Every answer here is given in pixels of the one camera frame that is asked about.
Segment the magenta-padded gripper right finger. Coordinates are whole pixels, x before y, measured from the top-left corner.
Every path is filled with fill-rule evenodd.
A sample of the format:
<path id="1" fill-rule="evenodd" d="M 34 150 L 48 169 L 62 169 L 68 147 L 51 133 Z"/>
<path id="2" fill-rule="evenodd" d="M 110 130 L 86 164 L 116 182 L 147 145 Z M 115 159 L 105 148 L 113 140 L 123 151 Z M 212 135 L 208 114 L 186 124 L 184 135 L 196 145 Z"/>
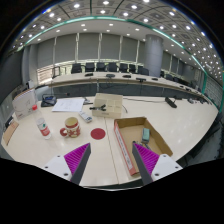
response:
<path id="1" fill-rule="evenodd" d="M 144 185 L 150 184 L 182 169 L 182 167 L 167 154 L 158 155 L 137 143 L 133 144 L 132 153 Z"/>

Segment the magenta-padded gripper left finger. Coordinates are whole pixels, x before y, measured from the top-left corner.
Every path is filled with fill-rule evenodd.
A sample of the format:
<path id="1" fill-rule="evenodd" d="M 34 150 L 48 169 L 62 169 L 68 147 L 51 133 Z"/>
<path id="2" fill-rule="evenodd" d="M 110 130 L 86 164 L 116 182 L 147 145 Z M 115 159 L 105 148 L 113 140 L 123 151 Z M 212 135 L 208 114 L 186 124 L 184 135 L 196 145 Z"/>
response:
<path id="1" fill-rule="evenodd" d="M 87 143 L 65 155 L 55 156 L 43 166 L 43 169 L 78 185 L 82 179 L 90 154 L 91 144 Z"/>

